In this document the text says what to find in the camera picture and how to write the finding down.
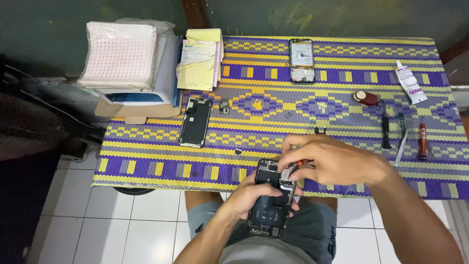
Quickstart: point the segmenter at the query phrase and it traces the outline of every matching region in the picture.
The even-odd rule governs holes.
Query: hand
[[[301,148],[291,149],[293,145]],[[292,173],[291,181],[303,178],[320,184],[351,185],[380,182],[393,168],[381,156],[326,135],[288,135],[283,140],[279,172],[291,162],[314,160],[316,168],[302,167]]]
[[[279,189],[272,187],[268,183],[256,185],[254,178],[256,172],[254,171],[246,177],[238,186],[238,188],[228,197],[223,203],[220,210],[225,210],[227,213],[234,214],[238,219],[247,219],[249,210],[254,206],[256,200],[262,195],[268,196],[282,196]],[[295,190],[296,195],[301,195],[301,188],[297,187]],[[292,209],[298,211],[300,207],[293,200]]]

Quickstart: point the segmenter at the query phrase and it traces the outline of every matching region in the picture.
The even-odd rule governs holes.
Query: patterned tablecloth
[[[280,153],[288,133],[327,134],[374,151],[393,163],[401,132],[397,113],[408,119],[409,139],[398,170],[424,199],[469,198],[469,146],[432,39],[311,38],[316,83],[289,82],[291,37],[224,37],[222,78],[213,92],[184,94],[213,100],[205,148],[177,144],[182,116],[149,119],[144,125],[109,122],[92,186],[139,186],[231,192],[257,161]],[[410,105],[394,70],[409,65],[428,100]],[[364,90],[386,101],[390,150],[381,148],[381,109],[355,102]],[[220,99],[231,112],[219,113]],[[417,159],[420,117],[431,147],[428,162]],[[235,149],[242,150],[240,155]],[[306,196],[369,196],[367,186],[300,183]]]

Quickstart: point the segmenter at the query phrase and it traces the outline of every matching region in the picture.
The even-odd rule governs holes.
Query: smartphone
[[[186,114],[182,121],[179,134],[179,145],[193,148],[203,148],[208,120],[212,109],[212,100],[189,97]]]
[[[313,84],[315,80],[312,40],[291,39],[290,82],[292,84]]]
[[[248,232],[252,235],[280,238],[285,233],[296,183],[288,180],[290,169],[278,173],[277,168],[278,162],[271,159],[261,159],[257,164],[256,184],[269,183],[283,195],[257,199],[248,214]]]

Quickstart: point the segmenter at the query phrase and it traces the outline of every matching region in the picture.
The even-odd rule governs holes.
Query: black screwdriver
[[[391,145],[389,144],[389,118],[386,116],[386,112],[383,112],[383,143],[382,148],[390,149]]]

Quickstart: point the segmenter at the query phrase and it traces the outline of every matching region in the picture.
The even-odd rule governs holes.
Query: person's left hand
[[[279,189],[272,187],[268,183],[257,184],[254,179],[256,171],[246,177],[238,186],[238,188],[228,197],[220,209],[226,209],[227,212],[234,214],[238,218],[247,219],[249,210],[254,206],[256,200],[262,195],[268,196],[282,196]],[[295,194],[302,195],[300,187],[296,187]],[[293,199],[292,209],[298,211],[300,207]]]

